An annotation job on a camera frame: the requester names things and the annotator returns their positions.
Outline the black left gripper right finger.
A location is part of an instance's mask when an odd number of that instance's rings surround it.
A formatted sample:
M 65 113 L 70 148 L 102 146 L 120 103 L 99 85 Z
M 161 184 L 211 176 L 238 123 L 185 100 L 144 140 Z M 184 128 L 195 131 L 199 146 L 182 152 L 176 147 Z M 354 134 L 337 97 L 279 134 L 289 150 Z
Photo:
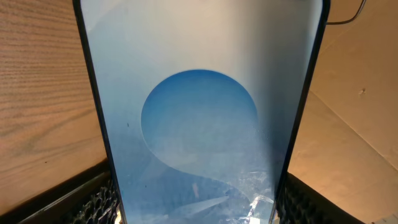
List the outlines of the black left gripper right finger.
M 281 224 L 364 224 L 291 173 L 277 202 Z

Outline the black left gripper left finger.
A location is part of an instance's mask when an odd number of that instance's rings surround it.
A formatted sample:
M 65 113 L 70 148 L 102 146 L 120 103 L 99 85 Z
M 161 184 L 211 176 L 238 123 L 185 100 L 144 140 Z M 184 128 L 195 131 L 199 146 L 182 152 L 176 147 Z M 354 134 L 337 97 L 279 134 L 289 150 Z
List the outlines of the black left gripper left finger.
M 1 215 L 1 223 L 118 223 L 107 160 Z

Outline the blue Galaxy smartphone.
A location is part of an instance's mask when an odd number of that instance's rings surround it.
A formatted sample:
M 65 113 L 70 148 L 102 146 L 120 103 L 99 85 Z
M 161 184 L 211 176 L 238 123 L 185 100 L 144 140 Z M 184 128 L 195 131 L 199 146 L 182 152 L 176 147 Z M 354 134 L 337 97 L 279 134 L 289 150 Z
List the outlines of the blue Galaxy smartphone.
M 73 2 L 124 223 L 270 223 L 330 2 Z

